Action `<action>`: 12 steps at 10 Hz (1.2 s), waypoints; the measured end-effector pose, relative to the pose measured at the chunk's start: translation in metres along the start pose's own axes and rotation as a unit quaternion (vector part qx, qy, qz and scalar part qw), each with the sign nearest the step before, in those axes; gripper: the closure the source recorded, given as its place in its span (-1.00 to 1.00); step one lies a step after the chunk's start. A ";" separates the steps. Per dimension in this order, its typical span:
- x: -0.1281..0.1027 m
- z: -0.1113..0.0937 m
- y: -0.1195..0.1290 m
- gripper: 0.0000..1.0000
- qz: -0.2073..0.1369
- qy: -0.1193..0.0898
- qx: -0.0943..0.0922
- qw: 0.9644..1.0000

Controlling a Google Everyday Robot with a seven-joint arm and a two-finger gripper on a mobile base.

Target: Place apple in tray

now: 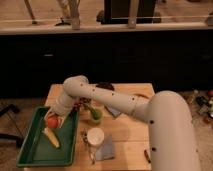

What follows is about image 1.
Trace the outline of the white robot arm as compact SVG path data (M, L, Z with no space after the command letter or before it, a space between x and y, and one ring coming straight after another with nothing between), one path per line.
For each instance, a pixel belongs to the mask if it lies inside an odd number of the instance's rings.
M95 87L79 75L63 82L45 118L56 114L65 120L80 98L95 100L148 124L152 171L201 171L191 112L179 94L160 91L146 99Z

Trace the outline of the grey cloth under arm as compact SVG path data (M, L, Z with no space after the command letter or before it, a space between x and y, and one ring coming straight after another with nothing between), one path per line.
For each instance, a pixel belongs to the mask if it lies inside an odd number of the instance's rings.
M106 106L106 110L114 117L114 118L117 118L121 115L121 112L112 108L112 107L109 107L109 106Z

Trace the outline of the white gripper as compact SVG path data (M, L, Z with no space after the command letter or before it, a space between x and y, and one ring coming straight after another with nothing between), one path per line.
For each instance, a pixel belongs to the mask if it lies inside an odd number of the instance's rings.
M44 117L44 122L45 122L46 127L49 127L48 118L53 115L56 115L58 117L58 127L57 128L60 129L63 126L64 122L66 121L67 117L60 116L52 108L49 108L49 110L46 112L45 117Z

